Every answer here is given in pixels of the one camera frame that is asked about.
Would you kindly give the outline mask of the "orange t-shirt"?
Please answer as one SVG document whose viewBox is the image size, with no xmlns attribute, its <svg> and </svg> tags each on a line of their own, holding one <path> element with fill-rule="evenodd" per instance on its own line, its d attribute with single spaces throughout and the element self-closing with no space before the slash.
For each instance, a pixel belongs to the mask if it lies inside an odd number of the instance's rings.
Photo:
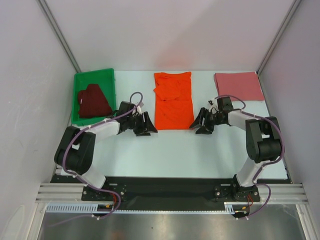
<svg viewBox="0 0 320 240">
<path fill-rule="evenodd" d="M 194 122 L 192 73 L 154 74 L 155 128 L 187 130 Z"/>
</svg>

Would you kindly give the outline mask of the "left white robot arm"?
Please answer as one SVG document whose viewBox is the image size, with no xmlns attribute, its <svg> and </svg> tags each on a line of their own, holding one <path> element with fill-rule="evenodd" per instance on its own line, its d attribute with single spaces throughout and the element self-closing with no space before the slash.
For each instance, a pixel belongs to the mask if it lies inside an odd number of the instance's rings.
<svg viewBox="0 0 320 240">
<path fill-rule="evenodd" d="M 110 187 L 105 184 L 106 176 L 93 166 L 95 145 L 126 130 L 132 130 L 137 137 L 158 132 L 148 112 L 142 112 L 137 104 L 122 101 L 114 116 L 84 128 L 67 127 L 55 152 L 54 162 L 92 186 L 92 194 L 97 199 L 105 200 L 110 195 Z"/>
</svg>

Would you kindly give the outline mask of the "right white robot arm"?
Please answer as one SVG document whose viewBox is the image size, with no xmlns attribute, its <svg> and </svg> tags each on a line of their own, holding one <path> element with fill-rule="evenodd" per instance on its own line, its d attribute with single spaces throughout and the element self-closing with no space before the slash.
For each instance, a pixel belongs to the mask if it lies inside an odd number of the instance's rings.
<svg viewBox="0 0 320 240">
<path fill-rule="evenodd" d="M 234 108 L 232 99 L 232 95 L 225 94 L 210 100 L 210 107 L 202 107 L 189 126 L 190 129 L 196 129 L 197 135 L 211 135 L 215 126 L 219 125 L 237 127 L 245 132 L 248 158 L 229 186 L 214 188 L 217 202 L 244 202 L 258 196 L 258 177 L 265 167 L 278 163 L 285 153 L 277 118 L 262 117 L 245 112 L 243 108 Z"/>
</svg>

